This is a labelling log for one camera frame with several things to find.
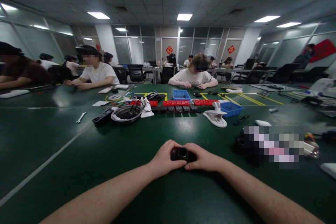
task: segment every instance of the white line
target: white line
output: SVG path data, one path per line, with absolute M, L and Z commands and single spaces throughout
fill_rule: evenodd
M 61 149 L 59 149 L 54 155 L 52 155 L 47 161 L 45 161 L 40 167 L 38 167 L 33 173 L 26 177 L 20 184 L 18 184 L 12 191 L 10 191 L 5 197 L 0 200 L 0 207 L 2 207 L 11 197 L 14 196 L 22 187 L 25 186 L 33 177 L 35 177 L 44 167 L 46 167 L 55 157 L 57 157 L 62 151 L 65 150 L 73 141 L 76 140 L 82 133 L 90 128 L 93 122 L 90 121 L 77 135 L 75 135 L 69 142 L 67 142 Z

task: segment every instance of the brown shirt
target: brown shirt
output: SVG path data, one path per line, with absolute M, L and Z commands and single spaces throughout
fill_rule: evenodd
M 51 74 L 45 68 L 25 56 L 22 56 L 15 64 L 6 65 L 2 75 L 11 76 L 15 80 L 26 77 L 43 85 L 50 84 L 52 81 Z

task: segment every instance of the red diamond paper sign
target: red diamond paper sign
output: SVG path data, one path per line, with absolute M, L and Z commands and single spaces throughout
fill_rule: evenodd
M 167 52 L 168 54 L 171 54 L 171 53 L 173 52 L 172 47 L 171 47 L 171 46 L 168 46 L 168 48 L 166 49 L 166 52 Z
M 232 45 L 227 50 L 229 51 L 229 54 L 231 54 L 235 50 L 235 48 Z

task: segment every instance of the air vent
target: air vent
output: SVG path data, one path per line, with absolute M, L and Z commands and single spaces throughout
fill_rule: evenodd
M 245 9 L 234 9 L 232 11 L 229 12 L 229 14 L 239 14 L 241 12 L 243 12 Z
M 128 12 L 128 10 L 124 6 L 114 6 L 114 8 L 118 12 Z

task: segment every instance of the hand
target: hand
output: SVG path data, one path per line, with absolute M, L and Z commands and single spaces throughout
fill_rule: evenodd
M 191 88 L 193 85 L 190 82 L 183 82 L 183 86 L 185 86 L 185 88 Z
M 206 89 L 208 86 L 206 84 L 201 84 L 201 85 L 198 85 L 197 88 L 199 89 Z
M 71 80 L 65 80 L 65 81 L 63 81 L 63 84 L 67 85 L 67 86 L 72 86 L 72 81 Z
M 218 163 L 221 157 L 216 156 L 194 143 L 183 145 L 188 151 L 196 154 L 197 161 L 188 163 L 184 168 L 186 170 L 201 169 L 208 172 L 217 171 Z
M 76 84 L 75 86 L 79 87 L 82 90 L 93 88 L 92 83 L 79 83 L 79 84 Z
M 187 162 L 185 160 L 170 160 L 170 152 L 172 149 L 179 147 L 182 146 L 173 140 L 168 140 L 161 146 L 152 161 L 146 165 L 154 179 L 168 174 L 171 170 L 175 170 L 186 165 Z

